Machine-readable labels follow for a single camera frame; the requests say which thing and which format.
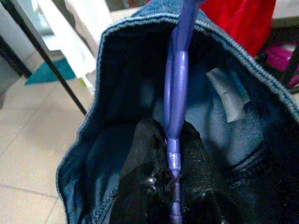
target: jeans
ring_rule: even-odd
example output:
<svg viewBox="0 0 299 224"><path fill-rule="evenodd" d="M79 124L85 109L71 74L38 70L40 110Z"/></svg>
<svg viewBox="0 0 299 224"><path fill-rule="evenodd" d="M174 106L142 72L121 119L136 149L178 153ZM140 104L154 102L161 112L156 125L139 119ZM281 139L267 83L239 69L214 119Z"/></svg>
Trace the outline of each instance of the jeans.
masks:
<svg viewBox="0 0 299 224"><path fill-rule="evenodd" d="M57 170L69 224L107 223L137 122L163 124L167 42L178 0L152 0L102 35L93 105ZM244 223L298 223L299 110L290 93L199 11L189 49L186 121L200 132ZM237 74L250 101L228 123L206 73Z"/></svg>

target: plastic hanger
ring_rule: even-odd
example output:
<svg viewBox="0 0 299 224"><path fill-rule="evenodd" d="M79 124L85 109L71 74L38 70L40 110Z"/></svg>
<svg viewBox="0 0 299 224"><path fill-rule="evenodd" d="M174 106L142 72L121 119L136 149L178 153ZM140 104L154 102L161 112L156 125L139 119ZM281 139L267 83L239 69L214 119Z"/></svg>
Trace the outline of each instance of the plastic hanger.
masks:
<svg viewBox="0 0 299 224"><path fill-rule="evenodd" d="M179 136L185 119L188 84L188 49L194 24L203 0L183 0L178 25L171 33L164 86L164 128L167 138L168 167L176 180L171 205L171 223L182 224L180 211L181 155Z"/></svg>

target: pink object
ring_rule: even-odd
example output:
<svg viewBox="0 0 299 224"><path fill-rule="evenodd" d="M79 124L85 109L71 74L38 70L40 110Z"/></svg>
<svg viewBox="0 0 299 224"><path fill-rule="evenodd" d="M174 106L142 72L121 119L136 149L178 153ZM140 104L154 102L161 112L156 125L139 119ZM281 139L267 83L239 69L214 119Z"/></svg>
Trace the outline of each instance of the pink object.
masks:
<svg viewBox="0 0 299 224"><path fill-rule="evenodd" d="M276 68L280 71L285 71L290 58L292 57L293 51L295 50L295 44L285 44L285 45L272 45L268 47L265 53L268 55L267 63L273 68ZM289 82L289 88L294 87L299 83L299 74L295 75Z"/></svg>

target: red fabric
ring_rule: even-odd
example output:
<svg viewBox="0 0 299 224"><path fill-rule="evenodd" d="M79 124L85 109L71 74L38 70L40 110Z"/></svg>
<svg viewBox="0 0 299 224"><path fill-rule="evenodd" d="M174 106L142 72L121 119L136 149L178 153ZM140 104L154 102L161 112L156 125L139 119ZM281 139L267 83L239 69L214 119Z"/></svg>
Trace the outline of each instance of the red fabric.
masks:
<svg viewBox="0 0 299 224"><path fill-rule="evenodd" d="M269 38L274 6L275 0L208 0L200 8L255 56Z"/></svg>

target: teal mat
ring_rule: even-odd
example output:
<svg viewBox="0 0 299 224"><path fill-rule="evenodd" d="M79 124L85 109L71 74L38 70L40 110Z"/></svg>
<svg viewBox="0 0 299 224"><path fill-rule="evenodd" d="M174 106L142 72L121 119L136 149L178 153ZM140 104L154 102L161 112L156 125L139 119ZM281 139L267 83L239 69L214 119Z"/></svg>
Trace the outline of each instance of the teal mat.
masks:
<svg viewBox="0 0 299 224"><path fill-rule="evenodd" d="M60 74L65 80L74 79L75 73L72 71L70 65L66 59L63 58L59 61L53 62L55 67L60 71ZM47 63L44 62L42 65L27 79L25 85L38 84L38 83L49 83L58 81L52 70L48 67Z"/></svg>

